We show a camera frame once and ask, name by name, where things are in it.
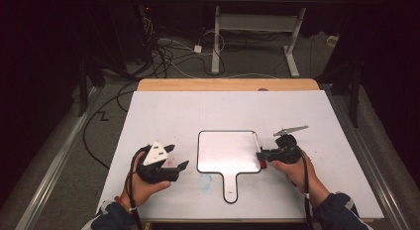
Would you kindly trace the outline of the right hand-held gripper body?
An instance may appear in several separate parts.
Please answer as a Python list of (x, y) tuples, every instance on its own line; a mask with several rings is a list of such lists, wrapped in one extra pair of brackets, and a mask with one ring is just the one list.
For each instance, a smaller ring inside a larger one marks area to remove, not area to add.
[(277, 149), (274, 151), (274, 159), (285, 164), (295, 164), (301, 158), (301, 149), (297, 146), (296, 139), (292, 136), (293, 132), (307, 129), (308, 126), (292, 127), (281, 129), (274, 133)]

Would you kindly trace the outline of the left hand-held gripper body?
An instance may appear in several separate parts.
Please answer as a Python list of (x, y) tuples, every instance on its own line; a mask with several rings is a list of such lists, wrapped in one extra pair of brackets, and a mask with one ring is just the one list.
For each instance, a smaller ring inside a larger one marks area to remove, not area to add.
[(159, 142), (140, 148), (144, 155), (140, 158), (136, 173), (147, 183), (158, 183), (164, 180), (177, 181), (179, 171), (175, 168), (164, 168), (162, 165), (168, 158), (168, 154)]

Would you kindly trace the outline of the white paddle whiteboard black edge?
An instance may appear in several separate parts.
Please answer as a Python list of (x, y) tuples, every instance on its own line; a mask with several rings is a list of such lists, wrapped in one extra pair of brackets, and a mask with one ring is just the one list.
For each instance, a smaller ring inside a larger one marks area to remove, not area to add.
[(241, 173), (259, 173), (260, 150), (254, 131), (201, 131), (198, 135), (197, 170), (222, 176), (223, 197), (227, 203), (238, 200), (237, 177)]

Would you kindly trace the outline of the person's left hand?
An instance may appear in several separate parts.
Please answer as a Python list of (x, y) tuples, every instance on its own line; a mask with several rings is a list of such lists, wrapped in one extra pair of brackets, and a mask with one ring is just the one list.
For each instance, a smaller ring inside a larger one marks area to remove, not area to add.
[(127, 174), (126, 182), (117, 202), (120, 203), (126, 210), (132, 206), (139, 207), (143, 205), (153, 194), (167, 189), (171, 186), (170, 181), (161, 181), (158, 183), (144, 182), (136, 173), (137, 165), (144, 152), (136, 155), (133, 163), (133, 168)]

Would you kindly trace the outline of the person's right hand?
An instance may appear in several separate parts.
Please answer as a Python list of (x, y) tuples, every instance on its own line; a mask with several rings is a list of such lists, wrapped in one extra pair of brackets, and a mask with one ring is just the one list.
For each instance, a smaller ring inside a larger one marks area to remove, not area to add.
[(312, 188), (319, 183), (312, 162), (306, 153), (303, 153), (303, 157), (295, 164), (285, 164), (281, 161), (274, 161), (271, 164), (284, 172), (301, 192), (311, 192)]

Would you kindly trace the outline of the white table cover sheet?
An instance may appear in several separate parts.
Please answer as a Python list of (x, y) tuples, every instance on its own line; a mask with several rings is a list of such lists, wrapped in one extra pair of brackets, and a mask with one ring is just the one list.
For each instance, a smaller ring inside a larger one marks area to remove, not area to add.
[(188, 167), (167, 190), (140, 209), (150, 221), (302, 221), (304, 197), (284, 175), (267, 167), (237, 177), (234, 203), (225, 200), (223, 178), (197, 168), (202, 131), (253, 131), (260, 145), (274, 146), (274, 133), (295, 128), (298, 146), (333, 192), (348, 194), (363, 219), (382, 212), (325, 92), (137, 91), (117, 145), (101, 198), (121, 193), (133, 154), (154, 141), (174, 145), (168, 162)]

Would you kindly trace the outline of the white-framed desk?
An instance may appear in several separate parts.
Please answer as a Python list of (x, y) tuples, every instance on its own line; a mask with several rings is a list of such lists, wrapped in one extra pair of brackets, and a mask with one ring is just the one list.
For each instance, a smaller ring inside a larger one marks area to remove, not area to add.
[(211, 72), (219, 74), (221, 65), (221, 51), (224, 48), (225, 41), (220, 34), (221, 30), (225, 31), (248, 31), (248, 32), (290, 32), (291, 39), (287, 46), (283, 47), (284, 58), (288, 65), (288, 70), (292, 77), (299, 77), (294, 57), (293, 49), (304, 20), (306, 12), (305, 6), (300, 6), (296, 15), (257, 15), (256, 13), (244, 14), (222, 13), (220, 6), (215, 7), (215, 19), (212, 49), (212, 66)]

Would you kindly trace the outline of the metal floor rail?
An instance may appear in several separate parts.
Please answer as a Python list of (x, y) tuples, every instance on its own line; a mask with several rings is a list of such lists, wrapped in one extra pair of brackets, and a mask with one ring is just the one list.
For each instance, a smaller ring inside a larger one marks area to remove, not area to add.
[(62, 145), (56, 150), (55, 156), (49, 165), (37, 191), (23, 213), (15, 230), (33, 230), (40, 217), (51, 193), (61, 175), (61, 172), (70, 156), (70, 152), (76, 143), (85, 125), (91, 109), (86, 108), (80, 116), (74, 116), (69, 120), (69, 128), (66, 131)]
[(373, 228), (415, 230), (416, 217), (412, 213), (418, 197), (417, 187), (368, 98), (362, 94), (358, 108), (359, 127), (349, 117), (347, 97), (329, 94), (328, 98), (384, 214), (382, 220), (372, 222)]

